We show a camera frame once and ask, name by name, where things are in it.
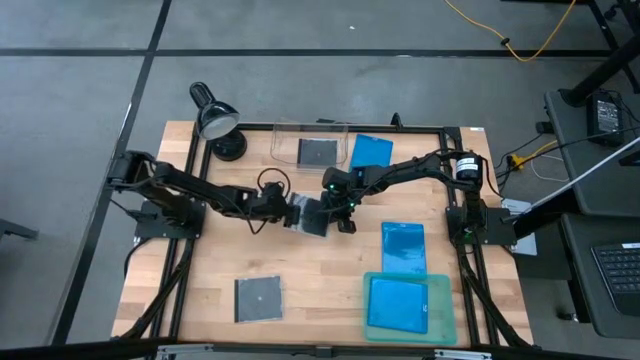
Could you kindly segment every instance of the yellow cable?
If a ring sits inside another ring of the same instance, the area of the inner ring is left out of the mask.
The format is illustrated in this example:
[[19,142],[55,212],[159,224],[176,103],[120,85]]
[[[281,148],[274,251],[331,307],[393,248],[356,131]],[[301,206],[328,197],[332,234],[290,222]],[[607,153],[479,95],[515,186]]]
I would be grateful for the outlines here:
[[529,159],[537,156],[539,153],[543,152],[544,150],[547,150],[548,148],[550,148],[551,146],[555,145],[558,143],[558,140],[553,140],[551,142],[548,142],[542,146],[540,146],[538,148],[538,150],[534,151],[533,153],[531,153],[530,155],[527,156],[518,156],[516,154],[511,154],[511,160],[513,161],[513,167],[517,168],[519,170],[524,169],[524,165],[522,165],[525,161],[529,161]]
[[[504,40],[506,39],[506,37],[502,36],[502,34],[500,34],[498,32],[498,30],[491,28],[487,25],[483,25],[480,24],[477,21],[474,21],[473,19],[471,19],[470,17],[468,17],[467,15],[463,14],[462,11],[460,11],[457,7],[453,6],[453,4],[451,4],[449,2],[449,0],[444,0],[447,5],[449,5],[449,7],[451,7],[453,10],[455,10],[458,14],[460,14],[460,16],[462,16],[463,18],[465,18],[465,20],[467,20],[468,22],[472,23],[475,26],[479,26],[483,29],[489,30],[492,33],[496,34],[500,40]],[[571,5],[569,5],[569,8],[567,9],[567,11],[564,13],[564,15],[562,15],[562,18],[560,19],[560,21],[558,22],[558,25],[556,25],[556,28],[553,29],[553,32],[551,33],[551,35],[549,35],[549,37],[547,38],[547,41],[544,42],[544,44],[542,45],[542,47],[540,48],[540,50],[538,50],[535,54],[533,54],[533,56],[531,56],[530,58],[521,58],[520,56],[518,56],[518,54],[516,54],[516,52],[513,50],[513,48],[511,47],[511,45],[509,45],[508,43],[506,44],[507,49],[509,49],[509,51],[511,52],[511,54],[513,55],[513,57],[515,57],[516,59],[518,59],[518,61],[521,62],[528,62],[531,61],[535,58],[538,57],[538,55],[540,55],[540,53],[542,51],[544,51],[544,49],[547,48],[547,46],[549,45],[549,43],[551,42],[551,40],[553,39],[554,36],[556,36],[556,33],[558,32],[558,30],[560,30],[560,27],[562,27],[562,24],[564,23],[565,19],[567,18],[567,16],[569,16],[569,13],[571,12],[571,10],[573,9],[573,6],[576,4],[577,0],[573,0],[571,2]]]

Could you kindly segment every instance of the clear plastic container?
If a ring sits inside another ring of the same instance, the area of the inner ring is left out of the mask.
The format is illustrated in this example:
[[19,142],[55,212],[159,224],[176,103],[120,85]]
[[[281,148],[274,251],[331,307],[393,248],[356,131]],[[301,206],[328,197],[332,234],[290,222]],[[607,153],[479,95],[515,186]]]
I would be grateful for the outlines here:
[[[369,300],[372,279],[396,280],[427,285],[427,333],[420,334],[369,326]],[[364,275],[363,281],[364,336],[368,341],[441,345],[454,345],[458,342],[456,320],[453,312],[453,294],[451,292],[451,281],[448,276],[368,272]]]
[[299,170],[342,169],[349,153],[349,127],[345,124],[276,123],[271,157]]

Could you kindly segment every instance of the transparent box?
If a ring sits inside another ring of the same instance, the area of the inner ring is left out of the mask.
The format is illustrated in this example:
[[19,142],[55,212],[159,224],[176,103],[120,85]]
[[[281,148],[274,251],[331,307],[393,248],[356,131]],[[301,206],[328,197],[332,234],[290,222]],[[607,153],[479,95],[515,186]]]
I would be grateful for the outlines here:
[[302,171],[343,169],[349,153],[349,127],[345,124],[275,123],[271,157]]

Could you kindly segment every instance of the power adapter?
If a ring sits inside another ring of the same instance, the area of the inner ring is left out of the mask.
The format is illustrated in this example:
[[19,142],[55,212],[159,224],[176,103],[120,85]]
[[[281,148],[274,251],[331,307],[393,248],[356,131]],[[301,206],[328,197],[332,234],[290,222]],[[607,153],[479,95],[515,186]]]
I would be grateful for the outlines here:
[[602,135],[589,141],[607,147],[624,143],[620,132],[620,109],[610,94],[599,92],[587,99],[587,135]]

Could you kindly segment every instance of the lamp base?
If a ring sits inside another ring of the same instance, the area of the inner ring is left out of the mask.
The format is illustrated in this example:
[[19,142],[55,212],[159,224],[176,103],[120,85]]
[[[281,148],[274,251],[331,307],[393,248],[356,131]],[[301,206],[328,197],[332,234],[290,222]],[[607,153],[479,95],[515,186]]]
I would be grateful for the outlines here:
[[238,129],[211,141],[213,155],[222,161],[237,160],[247,151],[247,138]]

